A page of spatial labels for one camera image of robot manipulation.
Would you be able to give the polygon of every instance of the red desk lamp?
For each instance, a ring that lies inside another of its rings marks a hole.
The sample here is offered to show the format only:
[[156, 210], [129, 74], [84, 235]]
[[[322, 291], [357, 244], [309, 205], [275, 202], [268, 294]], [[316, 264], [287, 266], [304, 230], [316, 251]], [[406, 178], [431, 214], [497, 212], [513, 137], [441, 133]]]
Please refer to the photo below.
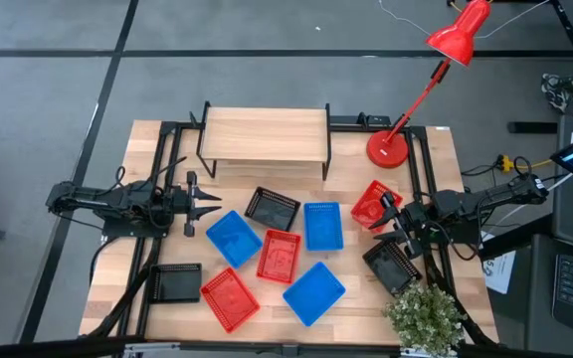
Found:
[[410, 120], [410, 116], [433, 87], [442, 81], [450, 67], [451, 60], [464, 66], [470, 63], [475, 47], [474, 35], [488, 15], [489, 3], [486, 0], [473, 0], [466, 6], [454, 25], [437, 31], [426, 40], [428, 46], [448, 58], [439, 63], [424, 92], [408, 111], [397, 119], [393, 130], [382, 130], [370, 137], [366, 152], [373, 163], [384, 168], [394, 168], [406, 161], [408, 144], [404, 136], [398, 134], [400, 129]]

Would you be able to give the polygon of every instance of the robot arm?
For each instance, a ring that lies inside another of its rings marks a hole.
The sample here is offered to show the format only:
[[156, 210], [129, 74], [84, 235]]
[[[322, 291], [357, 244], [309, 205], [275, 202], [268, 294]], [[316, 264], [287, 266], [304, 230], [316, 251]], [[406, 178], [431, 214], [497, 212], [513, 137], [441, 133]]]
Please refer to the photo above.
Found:
[[136, 181], [110, 190], [78, 187], [72, 182], [55, 185], [46, 206], [56, 215], [90, 209], [104, 220], [103, 234], [109, 237], [165, 237], [177, 214], [186, 215], [184, 234], [194, 236], [193, 222], [221, 207], [196, 208], [194, 199], [220, 198], [198, 187], [196, 173], [187, 173], [187, 190], [172, 186], [169, 192], [150, 181]]
[[420, 237], [426, 225], [431, 222], [456, 232], [457, 235], [451, 235], [455, 243], [476, 245], [477, 220], [481, 212], [506, 204], [542, 204], [548, 194], [543, 183], [534, 174], [520, 175], [506, 184], [474, 193], [442, 190], [431, 196], [431, 203], [415, 201], [401, 211], [394, 207], [392, 195], [384, 193], [380, 200], [385, 209], [384, 215], [369, 229], [394, 220], [395, 231], [378, 235], [375, 239], [392, 239], [398, 244], [406, 243], [406, 255], [413, 259], [421, 254], [421, 245], [417, 243], [417, 239], [412, 239], [411, 233]]

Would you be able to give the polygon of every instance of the yellow connector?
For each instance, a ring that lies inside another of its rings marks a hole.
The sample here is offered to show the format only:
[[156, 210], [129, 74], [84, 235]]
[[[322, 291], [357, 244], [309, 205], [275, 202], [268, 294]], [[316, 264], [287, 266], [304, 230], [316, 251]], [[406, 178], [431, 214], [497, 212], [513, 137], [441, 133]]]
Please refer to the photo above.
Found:
[[514, 169], [514, 162], [509, 160], [509, 157], [504, 154], [500, 154], [497, 159], [498, 168], [503, 173], [509, 173], [510, 170]]
[[[512, 169], [514, 169], [514, 162], [509, 160], [509, 157], [505, 154], [499, 154], [498, 158], [496, 159], [496, 162], [498, 163], [498, 168], [503, 173], [509, 173]], [[543, 160], [542, 162], [532, 164], [532, 169], [539, 167], [539, 166], [543, 166], [545, 164], [549, 164], [551, 162], [552, 162], [551, 159], [547, 159], [547, 160]], [[527, 165], [516, 165], [516, 167], [519, 170], [527, 170]]]

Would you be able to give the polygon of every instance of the green plant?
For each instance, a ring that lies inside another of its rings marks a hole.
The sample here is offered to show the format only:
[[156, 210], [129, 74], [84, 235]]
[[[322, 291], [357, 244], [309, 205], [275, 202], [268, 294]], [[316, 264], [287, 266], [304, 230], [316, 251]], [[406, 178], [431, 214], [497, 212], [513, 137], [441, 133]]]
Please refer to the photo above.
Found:
[[413, 282], [382, 313], [390, 318], [405, 347], [441, 357], [464, 339], [460, 320], [466, 317], [457, 312], [454, 302], [434, 284], [422, 287]]

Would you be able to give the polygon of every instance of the black plastic basket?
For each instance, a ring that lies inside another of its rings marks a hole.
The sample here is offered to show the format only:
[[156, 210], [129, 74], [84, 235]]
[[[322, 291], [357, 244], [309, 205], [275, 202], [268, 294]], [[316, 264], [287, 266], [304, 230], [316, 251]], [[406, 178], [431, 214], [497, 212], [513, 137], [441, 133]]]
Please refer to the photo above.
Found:
[[200, 264], [156, 265], [151, 268], [149, 303], [191, 303], [200, 300]]
[[422, 279], [417, 268], [393, 241], [382, 241], [362, 258], [393, 295], [403, 292], [413, 279]]
[[299, 210], [299, 201], [258, 187], [245, 216], [270, 228], [288, 231]]

